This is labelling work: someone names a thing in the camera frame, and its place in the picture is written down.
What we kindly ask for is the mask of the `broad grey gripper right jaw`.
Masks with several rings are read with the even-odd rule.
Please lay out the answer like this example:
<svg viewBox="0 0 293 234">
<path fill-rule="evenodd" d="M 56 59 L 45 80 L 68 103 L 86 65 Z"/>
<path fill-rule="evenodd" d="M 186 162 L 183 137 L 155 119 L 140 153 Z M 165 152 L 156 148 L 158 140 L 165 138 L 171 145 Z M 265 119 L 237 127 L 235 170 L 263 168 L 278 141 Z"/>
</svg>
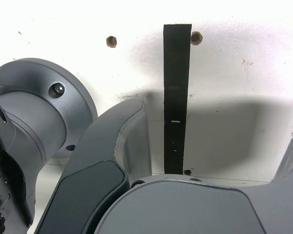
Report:
<svg viewBox="0 0 293 234">
<path fill-rule="evenodd" d="M 293 139 L 275 179 L 223 187 L 159 179 L 121 196 L 97 234 L 293 234 Z"/>
</svg>

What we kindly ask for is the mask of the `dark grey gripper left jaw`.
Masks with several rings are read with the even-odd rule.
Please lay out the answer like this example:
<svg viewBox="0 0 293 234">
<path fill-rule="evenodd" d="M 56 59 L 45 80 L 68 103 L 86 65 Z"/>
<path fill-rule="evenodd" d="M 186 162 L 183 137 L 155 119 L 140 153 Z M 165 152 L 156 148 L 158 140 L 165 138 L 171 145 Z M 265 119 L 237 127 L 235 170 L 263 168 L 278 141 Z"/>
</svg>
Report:
<svg viewBox="0 0 293 234">
<path fill-rule="evenodd" d="M 147 99 L 100 115 L 73 150 L 36 228 L 38 234 L 92 234 L 108 208 L 150 176 Z"/>
</svg>

